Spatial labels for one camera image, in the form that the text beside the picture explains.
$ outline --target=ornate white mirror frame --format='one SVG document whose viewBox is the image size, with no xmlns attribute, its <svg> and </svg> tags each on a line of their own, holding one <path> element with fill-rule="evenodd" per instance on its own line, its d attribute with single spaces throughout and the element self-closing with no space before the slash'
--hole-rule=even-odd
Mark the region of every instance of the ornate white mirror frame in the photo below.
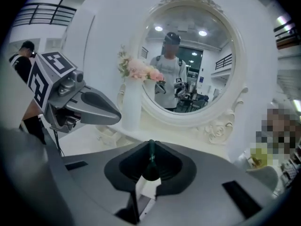
<svg viewBox="0 0 301 226">
<path fill-rule="evenodd" d="M 221 7 L 212 0 L 162 0 L 158 5 L 149 10 L 144 22 L 138 27 L 129 44 L 129 54 L 138 57 L 143 39 L 145 39 L 150 24 L 157 16 L 165 13 L 168 9 L 190 6 L 205 10 L 215 16 L 228 31 L 233 40 L 232 49 L 235 51 L 235 63 L 232 65 L 232 75 L 222 95 L 209 106 L 192 113 L 170 113 L 160 108 L 143 91 L 143 108 L 154 118 L 163 123 L 179 127 L 196 127 L 209 136 L 211 143 L 223 142 L 232 131 L 234 113 L 237 104 L 243 103 L 240 95 L 247 92 L 246 81 L 246 53 L 241 35 L 235 25 L 225 16 Z"/>
</svg>

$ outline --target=man in white t-shirt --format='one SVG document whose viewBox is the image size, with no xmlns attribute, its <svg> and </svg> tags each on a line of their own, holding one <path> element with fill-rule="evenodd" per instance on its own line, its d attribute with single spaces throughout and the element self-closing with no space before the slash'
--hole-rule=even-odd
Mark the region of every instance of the man in white t-shirt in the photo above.
<svg viewBox="0 0 301 226">
<path fill-rule="evenodd" d="M 174 32 L 167 33 L 164 38 L 164 54 L 154 57 L 150 64 L 157 68 L 163 75 L 166 93 L 158 93 L 155 95 L 155 101 L 163 108 L 174 111 L 177 107 L 178 99 L 174 96 L 174 81 L 176 78 L 182 78 L 183 82 L 187 82 L 186 63 L 176 57 L 179 50 L 181 38 Z"/>
</svg>

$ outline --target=black cap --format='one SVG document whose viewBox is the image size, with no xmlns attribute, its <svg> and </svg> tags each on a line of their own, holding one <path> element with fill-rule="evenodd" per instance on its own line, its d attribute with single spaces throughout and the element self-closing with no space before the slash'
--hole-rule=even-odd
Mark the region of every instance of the black cap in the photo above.
<svg viewBox="0 0 301 226">
<path fill-rule="evenodd" d="M 33 44 L 33 42 L 28 40 L 28 41 L 25 41 L 22 44 L 21 48 L 29 48 L 33 52 L 34 51 L 34 44 Z"/>
<path fill-rule="evenodd" d="M 167 44 L 179 45 L 181 42 L 181 37 L 174 32 L 168 32 L 164 38 L 164 42 Z"/>
</svg>

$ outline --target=white t-shirt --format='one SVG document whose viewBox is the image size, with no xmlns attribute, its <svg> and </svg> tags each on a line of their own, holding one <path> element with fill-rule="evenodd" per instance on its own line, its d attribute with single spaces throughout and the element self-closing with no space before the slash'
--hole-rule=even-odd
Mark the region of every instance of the white t-shirt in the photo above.
<svg viewBox="0 0 301 226">
<path fill-rule="evenodd" d="M 154 57 L 150 65 L 157 68 L 164 76 L 166 93 L 158 93 L 155 95 L 155 101 L 163 108 L 176 108 L 178 99 L 174 97 L 174 81 L 176 78 L 182 78 L 184 82 L 187 82 L 186 77 L 186 63 L 182 61 L 182 65 L 179 66 L 179 58 L 166 59 L 164 55 L 161 55 L 157 61 L 157 57 Z"/>
</svg>

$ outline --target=person in black shirt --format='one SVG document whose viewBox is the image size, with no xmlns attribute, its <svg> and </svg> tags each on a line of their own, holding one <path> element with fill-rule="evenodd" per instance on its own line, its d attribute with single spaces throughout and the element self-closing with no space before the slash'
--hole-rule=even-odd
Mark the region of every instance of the person in black shirt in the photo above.
<svg viewBox="0 0 301 226">
<path fill-rule="evenodd" d="M 33 51 L 34 44 L 28 40 L 22 44 L 18 53 L 9 59 L 11 66 L 17 71 L 19 76 L 26 84 L 29 78 L 30 70 L 32 68 L 32 64 L 29 58 L 32 56 Z M 31 103 L 30 106 L 37 107 L 34 101 Z M 46 144 L 42 127 L 37 115 L 24 120 L 24 123 L 30 134 L 35 135 L 41 140 L 43 144 Z"/>
</svg>

